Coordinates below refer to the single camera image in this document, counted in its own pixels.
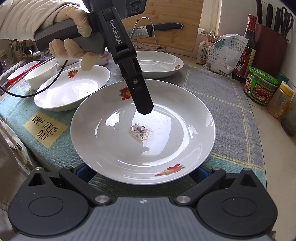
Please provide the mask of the dark soy sauce bottle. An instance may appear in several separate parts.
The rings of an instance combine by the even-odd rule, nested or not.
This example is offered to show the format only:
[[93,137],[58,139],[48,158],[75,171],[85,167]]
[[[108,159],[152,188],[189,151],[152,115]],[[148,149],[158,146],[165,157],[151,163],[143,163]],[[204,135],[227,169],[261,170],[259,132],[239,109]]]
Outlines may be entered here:
[[248,23],[247,27],[244,33],[244,36],[246,39],[248,39],[247,46],[245,47],[236,67],[234,68],[232,72],[233,79],[236,79],[240,81],[241,83],[244,83],[248,71],[249,66],[252,66],[254,56],[255,56],[255,27],[256,27],[256,21],[257,17],[253,16],[251,14],[248,15]]

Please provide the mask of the white bowl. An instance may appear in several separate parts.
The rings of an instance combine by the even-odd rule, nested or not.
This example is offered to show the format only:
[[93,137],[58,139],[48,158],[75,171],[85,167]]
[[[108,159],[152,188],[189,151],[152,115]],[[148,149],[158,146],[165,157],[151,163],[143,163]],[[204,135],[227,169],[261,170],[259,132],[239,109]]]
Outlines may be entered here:
[[33,90],[39,87],[48,79],[57,74],[57,61],[49,61],[30,71],[24,78]]
[[60,65],[62,67],[66,61],[67,61],[66,66],[69,66],[69,65],[72,65],[72,64],[78,62],[79,59],[67,60],[67,59],[63,59],[63,58],[55,58],[55,60],[57,61],[58,65]]
[[111,58],[111,54],[108,51],[105,51],[103,54],[99,55],[99,58],[95,62],[95,65],[104,66],[110,61]]

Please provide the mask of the green lid sauce jar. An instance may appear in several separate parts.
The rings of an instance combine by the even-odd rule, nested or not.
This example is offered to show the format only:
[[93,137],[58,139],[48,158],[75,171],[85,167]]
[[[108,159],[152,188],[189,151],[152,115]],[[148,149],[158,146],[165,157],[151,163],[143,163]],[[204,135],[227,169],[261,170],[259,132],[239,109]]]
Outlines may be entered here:
[[278,88],[278,81],[268,73],[249,67],[249,72],[243,84],[244,93],[254,102],[268,105]]

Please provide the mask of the green cap small jar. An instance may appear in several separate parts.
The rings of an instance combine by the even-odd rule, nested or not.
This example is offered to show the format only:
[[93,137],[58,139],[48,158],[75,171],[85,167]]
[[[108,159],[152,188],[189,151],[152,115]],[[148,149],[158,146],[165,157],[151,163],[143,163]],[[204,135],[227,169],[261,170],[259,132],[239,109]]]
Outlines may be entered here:
[[289,79],[282,72],[278,73],[276,79],[278,80],[279,84],[281,84],[282,82],[285,82],[287,84],[289,82]]

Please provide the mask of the dark red knife block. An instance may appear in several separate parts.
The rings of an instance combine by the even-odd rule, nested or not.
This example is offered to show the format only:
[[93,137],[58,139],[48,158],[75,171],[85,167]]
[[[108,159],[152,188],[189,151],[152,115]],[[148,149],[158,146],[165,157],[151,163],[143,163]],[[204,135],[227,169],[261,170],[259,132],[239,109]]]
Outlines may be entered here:
[[257,47],[253,66],[273,77],[277,77],[287,50],[287,34],[293,27],[294,18],[286,7],[276,10],[273,16],[272,4],[267,4],[266,24],[262,24],[261,1],[256,2],[258,24],[255,29]]

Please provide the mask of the yellow lid spice jar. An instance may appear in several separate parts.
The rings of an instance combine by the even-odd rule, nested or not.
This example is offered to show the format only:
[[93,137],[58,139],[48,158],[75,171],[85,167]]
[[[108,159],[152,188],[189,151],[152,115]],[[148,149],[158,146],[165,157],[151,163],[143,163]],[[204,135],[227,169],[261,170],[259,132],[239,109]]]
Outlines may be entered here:
[[292,88],[282,81],[267,105],[267,110],[274,118],[281,119],[288,110],[293,95]]

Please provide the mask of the large floral plate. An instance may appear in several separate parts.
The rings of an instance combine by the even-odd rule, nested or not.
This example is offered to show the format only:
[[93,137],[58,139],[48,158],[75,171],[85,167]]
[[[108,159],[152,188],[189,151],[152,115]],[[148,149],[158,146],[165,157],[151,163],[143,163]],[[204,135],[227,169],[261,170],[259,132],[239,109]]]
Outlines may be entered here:
[[89,95],[104,87],[109,78],[110,71],[103,66],[95,65],[90,71],[74,67],[45,81],[38,91],[50,87],[34,96],[34,103],[41,109],[54,112],[72,110]]

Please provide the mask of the white clipped food bag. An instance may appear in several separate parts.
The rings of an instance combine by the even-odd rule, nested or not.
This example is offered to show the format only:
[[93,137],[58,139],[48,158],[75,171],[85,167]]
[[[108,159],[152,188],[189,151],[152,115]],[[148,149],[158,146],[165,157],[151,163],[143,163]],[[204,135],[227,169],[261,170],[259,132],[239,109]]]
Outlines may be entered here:
[[208,48],[208,57],[204,67],[210,71],[231,77],[248,39],[238,34],[228,34],[219,37]]

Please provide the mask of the floral plate with stain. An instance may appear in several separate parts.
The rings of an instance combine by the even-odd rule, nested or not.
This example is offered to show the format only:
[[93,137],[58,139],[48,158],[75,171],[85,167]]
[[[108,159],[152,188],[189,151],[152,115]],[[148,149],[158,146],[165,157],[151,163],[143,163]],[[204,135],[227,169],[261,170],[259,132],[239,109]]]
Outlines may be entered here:
[[71,121],[72,144],[100,175],[135,185],[177,180],[201,166],[213,149],[216,128],[205,104],[177,85],[147,80],[154,108],[137,111],[125,82],[86,98]]

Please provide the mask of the black handled santoku knife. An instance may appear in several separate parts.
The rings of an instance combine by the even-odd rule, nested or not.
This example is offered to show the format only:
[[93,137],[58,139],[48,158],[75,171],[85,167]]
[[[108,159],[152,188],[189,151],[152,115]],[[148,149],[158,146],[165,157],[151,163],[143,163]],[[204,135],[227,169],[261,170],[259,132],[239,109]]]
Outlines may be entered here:
[[[149,28],[149,35],[152,37],[152,27],[151,25],[145,25]],[[169,30],[182,30],[184,25],[181,23],[161,23],[161,24],[155,24],[155,31],[169,31]],[[127,28],[126,29],[128,36],[130,36],[130,32],[132,31],[132,28]]]

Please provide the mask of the clear glass oil bottle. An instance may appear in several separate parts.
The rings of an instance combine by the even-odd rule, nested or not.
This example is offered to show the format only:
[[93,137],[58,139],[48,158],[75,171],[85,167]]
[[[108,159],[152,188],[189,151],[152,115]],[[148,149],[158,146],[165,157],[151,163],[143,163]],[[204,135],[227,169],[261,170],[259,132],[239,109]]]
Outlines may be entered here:
[[289,109],[281,120],[283,130],[291,137],[296,132],[296,96],[293,97]]

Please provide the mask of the red white clipped bag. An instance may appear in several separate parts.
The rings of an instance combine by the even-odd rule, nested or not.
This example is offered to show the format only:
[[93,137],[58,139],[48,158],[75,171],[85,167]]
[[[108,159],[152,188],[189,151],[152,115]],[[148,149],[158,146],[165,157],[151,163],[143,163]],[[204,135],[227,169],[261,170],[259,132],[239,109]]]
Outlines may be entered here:
[[219,40],[219,37],[214,31],[207,32],[203,28],[199,28],[198,34],[205,37],[205,40],[201,41],[198,47],[196,63],[200,65],[206,64],[209,54],[209,47]]

